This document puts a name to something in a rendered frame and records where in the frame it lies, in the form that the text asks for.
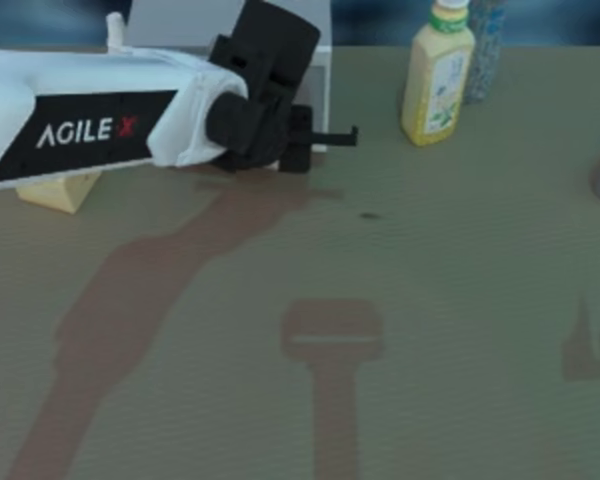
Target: blue patterned can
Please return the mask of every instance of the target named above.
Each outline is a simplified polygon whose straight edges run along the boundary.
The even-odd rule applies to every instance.
[[[472,0],[469,28],[476,47],[464,91],[465,103],[484,100],[498,69],[507,0]]]

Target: wooden block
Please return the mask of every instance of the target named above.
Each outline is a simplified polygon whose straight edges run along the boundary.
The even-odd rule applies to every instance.
[[[17,187],[16,193],[25,202],[73,214],[84,203],[100,175],[90,173]]]

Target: white robotic arm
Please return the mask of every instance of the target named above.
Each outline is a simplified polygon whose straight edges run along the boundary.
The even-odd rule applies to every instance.
[[[106,54],[0,50],[0,188],[142,163],[304,173],[311,144],[357,142],[313,135],[292,105],[320,33],[282,8],[247,0],[208,60],[107,26]]]

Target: plastic bottle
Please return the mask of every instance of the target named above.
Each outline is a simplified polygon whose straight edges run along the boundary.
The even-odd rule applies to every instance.
[[[436,0],[429,23],[413,39],[402,128],[417,146],[455,130],[475,46],[467,26],[469,0]]]
[[[476,47],[464,92],[465,103],[477,103],[489,93],[496,76],[507,0],[472,0],[469,29],[476,37]]]

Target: brown table surface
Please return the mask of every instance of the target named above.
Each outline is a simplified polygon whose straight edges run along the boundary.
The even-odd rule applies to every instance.
[[[0,192],[0,480],[600,480],[600,48],[506,50],[426,149],[407,55],[336,49],[309,179]]]

